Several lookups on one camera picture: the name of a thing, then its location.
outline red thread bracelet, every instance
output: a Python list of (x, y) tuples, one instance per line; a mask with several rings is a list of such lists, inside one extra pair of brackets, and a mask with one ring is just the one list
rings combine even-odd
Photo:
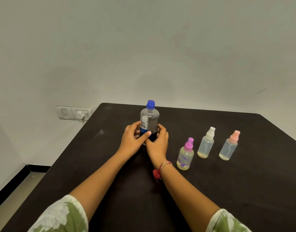
[(163, 164), (161, 164), (161, 166), (159, 167), (159, 170), (155, 169), (155, 170), (152, 171), (153, 176), (154, 176), (154, 179), (155, 179), (156, 182), (158, 182), (158, 179), (161, 180), (161, 168), (162, 168), (164, 165), (166, 165), (166, 164), (171, 164), (171, 165), (173, 165), (170, 161), (167, 160), (167, 161), (165, 161)]

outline pink spray cap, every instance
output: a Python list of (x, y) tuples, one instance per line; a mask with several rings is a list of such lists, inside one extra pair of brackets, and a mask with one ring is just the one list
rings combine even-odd
[(230, 136), (229, 141), (233, 144), (237, 143), (240, 131), (235, 130), (235, 132)]
[(194, 139), (193, 138), (189, 138), (188, 141), (186, 142), (186, 144), (184, 145), (184, 149), (186, 151), (192, 151), (193, 149), (193, 141)]

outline beige floor tile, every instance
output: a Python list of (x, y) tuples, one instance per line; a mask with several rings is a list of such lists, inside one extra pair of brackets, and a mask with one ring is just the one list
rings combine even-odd
[(0, 231), (25, 201), (45, 173), (31, 172), (0, 206)]

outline hand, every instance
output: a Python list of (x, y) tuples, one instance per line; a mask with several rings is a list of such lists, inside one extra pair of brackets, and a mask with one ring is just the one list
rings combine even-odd
[(166, 150), (168, 146), (168, 132), (163, 125), (159, 124), (160, 135), (157, 140), (151, 142), (149, 139), (145, 141), (147, 152), (155, 169), (159, 169), (162, 163), (166, 161)]
[(145, 132), (141, 137), (139, 137), (140, 130), (137, 130), (137, 128), (139, 128), (140, 124), (141, 122), (137, 121), (125, 128), (117, 153), (122, 153), (129, 159), (139, 150), (140, 146), (151, 135), (151, 131), (148, 131)]

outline transparent bottle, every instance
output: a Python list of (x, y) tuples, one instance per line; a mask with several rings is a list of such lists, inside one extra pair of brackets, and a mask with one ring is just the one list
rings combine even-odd
[(239, 139), (240, 132), (235, 130), (235, 132), (225, 141), (220, 153), (219, 157), (223, 160), (229, 160), (232, 156), (234, 150), (236, 149)]
[(194, 156), (193, 148), (193, 138), (189, 138), (184, 147), (180, 149), (178, 159), (177, 159), (177, 166), (181, 170), (188, 170), (191, 164), (191, 161)]
[(157, 139), (158, 133), (158, 120), (160, 117), (160, 113), (157, 109), (154, 109), (155, 103), (153, 100), (148, 100), (147, 108), (141, 111), (141, 132), (140, 136), (142, 136), (145, 132), (151, 131), (151, 135), (149, 137), (151, 142), (154, 142)]
[(210, 127), (209, 131), (207, 132), (206, 136), (203, 137), (200, 147), (198, 148), (197, 154), (201, 158), (207, 158), (209, 155), (209, 152), (212, 148), (212, 145), (214, 143), (213, 137), (214, 137), (214, 127)]

